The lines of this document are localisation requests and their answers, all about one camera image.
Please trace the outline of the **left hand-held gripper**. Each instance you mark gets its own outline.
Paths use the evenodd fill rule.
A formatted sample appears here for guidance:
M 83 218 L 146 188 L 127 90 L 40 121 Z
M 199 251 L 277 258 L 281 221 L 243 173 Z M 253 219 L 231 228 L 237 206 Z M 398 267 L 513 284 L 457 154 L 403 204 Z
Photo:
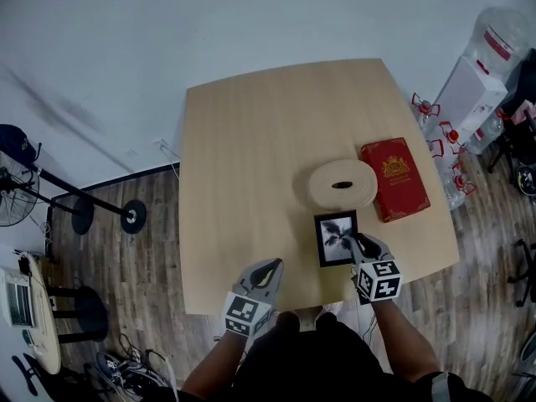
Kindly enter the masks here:
M 224 304 L 226 331 L 246 338 L 259 332 L 273 314 L 283 271 L 283 260 L 278 258 L 258 261 L 242 271 Z M 267 303 L 241 295 L 264 295 Z

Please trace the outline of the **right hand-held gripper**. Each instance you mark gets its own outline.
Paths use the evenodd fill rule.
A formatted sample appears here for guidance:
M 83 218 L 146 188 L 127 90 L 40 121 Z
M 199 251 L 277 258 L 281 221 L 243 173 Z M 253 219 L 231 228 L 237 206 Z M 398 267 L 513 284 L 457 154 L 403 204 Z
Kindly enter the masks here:
M 389 247 L 365 233 L 352 235 L 350 245 L 353 263 L 357 265 L 352 282 L 360 302 L 364 304 L 397 298 L 402 286 L 402 275 Z

